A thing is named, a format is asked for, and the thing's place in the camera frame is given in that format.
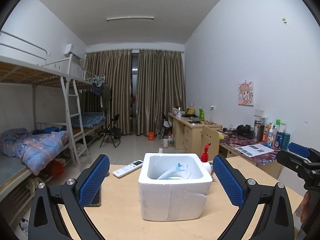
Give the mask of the person's right hand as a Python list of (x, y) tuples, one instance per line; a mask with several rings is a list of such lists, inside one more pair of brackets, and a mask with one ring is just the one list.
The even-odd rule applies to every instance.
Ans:
[(301, 224), (308, 220), (309, 213), (313, 211), (318, 201), (319, 191), (306, 191), (303, 200), (295, 211), (295, 215), (300, 219)]

